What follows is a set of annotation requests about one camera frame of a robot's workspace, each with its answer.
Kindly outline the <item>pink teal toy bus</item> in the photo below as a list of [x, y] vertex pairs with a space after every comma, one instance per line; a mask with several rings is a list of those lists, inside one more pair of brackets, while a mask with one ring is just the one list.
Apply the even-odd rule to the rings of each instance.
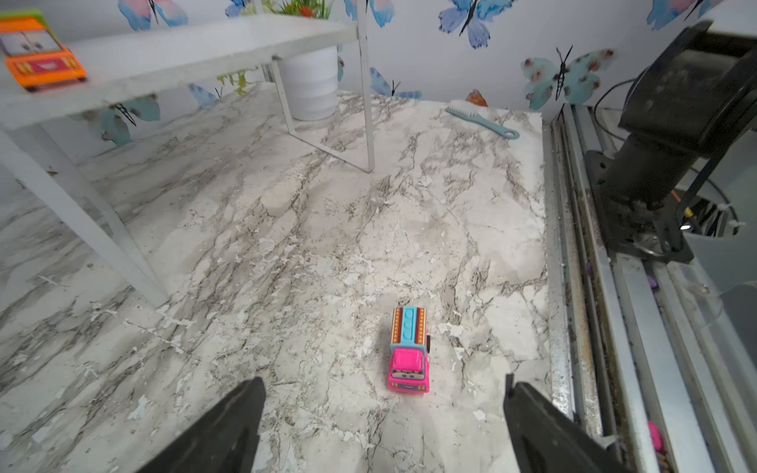
[[398, 307], [392, 319], [388, 388], [393, 392], [428, 394], [431, 391], [431, 337], [423, 307]]

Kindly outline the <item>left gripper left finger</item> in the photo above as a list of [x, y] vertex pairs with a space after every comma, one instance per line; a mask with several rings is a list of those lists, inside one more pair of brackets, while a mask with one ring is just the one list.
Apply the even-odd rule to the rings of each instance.
[[263, 380], [245, 380], [139, 472], [252, 472], [265, 400]]

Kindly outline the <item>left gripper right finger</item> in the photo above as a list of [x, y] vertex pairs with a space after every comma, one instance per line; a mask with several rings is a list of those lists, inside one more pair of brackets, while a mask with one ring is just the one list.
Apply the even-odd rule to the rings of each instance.
[[528, 382], [505, 378], [504, 414], [522, 472], [627, 472]]

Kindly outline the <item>potted plant with flowers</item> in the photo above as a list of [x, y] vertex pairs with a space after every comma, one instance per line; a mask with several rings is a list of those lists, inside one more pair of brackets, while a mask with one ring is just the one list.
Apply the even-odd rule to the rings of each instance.
[[[328, 20], [332, 1], [263, 1], [268, 12]], [[290, 112], [300, 121], [331, 117], [337, 107], [337, 48], [327, 47], [283, 60], [280, 73]]]

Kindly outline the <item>orange green toy car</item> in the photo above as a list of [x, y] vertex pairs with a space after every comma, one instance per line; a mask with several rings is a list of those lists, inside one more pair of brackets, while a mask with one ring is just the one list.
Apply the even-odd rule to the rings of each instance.
[[88, 80], [81, 62], [57, 39], [39, 9], [1, 13], [1, 51], [10, 74], [29, 93]]

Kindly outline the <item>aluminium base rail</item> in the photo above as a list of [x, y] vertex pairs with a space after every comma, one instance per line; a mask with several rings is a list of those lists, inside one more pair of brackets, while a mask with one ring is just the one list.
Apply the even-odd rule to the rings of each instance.
[[699, 260], [611, 250], [585, 154], [613, 148], [584, 106], [563, 108], [545, 129], [550, 244], [574, 325], [581, 422], [638, 472], [752, 472], [756, 284]]

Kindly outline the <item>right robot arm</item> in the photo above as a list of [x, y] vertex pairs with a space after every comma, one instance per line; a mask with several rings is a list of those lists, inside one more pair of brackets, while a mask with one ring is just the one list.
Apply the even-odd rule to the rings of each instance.
[[585, 153], [606, 247], [661, 262], [693, 258], [684, 213], [756, 118], [756, 39], [685, 29], [634, 82], [613, 157]]

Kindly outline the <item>teal plastic comb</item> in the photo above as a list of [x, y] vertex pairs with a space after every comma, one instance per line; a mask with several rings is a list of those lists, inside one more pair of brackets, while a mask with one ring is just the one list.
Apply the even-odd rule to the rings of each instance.
[[466, 122], [473, 123], [492, 131], [503, 139], [516, 140], [520, 138], [520, 133], [518, 133], [518, 131], [502, 126], [501, 124], [484, 117], [480, 113], [479, 107], [470, 102], [455, 102], [454, 104], [448, 104], [446, 112]]

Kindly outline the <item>white two-tier shelf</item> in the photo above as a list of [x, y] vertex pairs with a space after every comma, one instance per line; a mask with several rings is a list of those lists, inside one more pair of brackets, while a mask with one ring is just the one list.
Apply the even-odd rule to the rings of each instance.
[[201, 104], [215, 93], [204, 83], [224, 75], [325, 47], [358, 43], [367, 54], [365, 2], [353, 24], [263, 13], [190, 24], [170, 4], [167, 27], [150, 28], [156, 10], [124, 1], [130, 21], [120, 27], [112, 12], [88, 1], [82, 10], [60, 3], [45, 13], [57, 39], [88, 74], [29, 93], [10, 74], [1, 51], [1, 192], [14, 184], [31, 191], [81, 240], [153, 305], [169, 299], [118, 214], [66, 153], [70, 145], [95, 151], [125, 145]]

